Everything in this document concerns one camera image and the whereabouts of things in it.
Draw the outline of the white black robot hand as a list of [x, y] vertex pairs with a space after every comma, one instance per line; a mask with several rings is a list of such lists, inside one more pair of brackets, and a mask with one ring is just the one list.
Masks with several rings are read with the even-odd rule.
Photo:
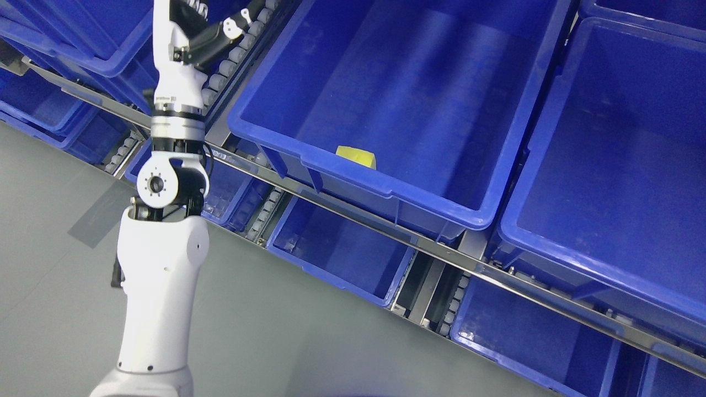
[[265, 1], [250, 1], [225, 19], [209, 21], [208, 1], [155, 1], [152, 55], [159, 74], [153, 116], [204, 118], [202, 87], [210, 65], [242, 42]]

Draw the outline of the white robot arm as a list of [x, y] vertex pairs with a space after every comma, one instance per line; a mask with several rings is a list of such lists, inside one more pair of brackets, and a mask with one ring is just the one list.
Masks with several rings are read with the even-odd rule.
[[152, 151], [121, 216], [116, 258], [127, 311], [115, 367], [92, 396], [192, 396], [188, 365], [197, 277], [210, 247], [202, 218], [205, 171], [201, 83], [158, 83]]

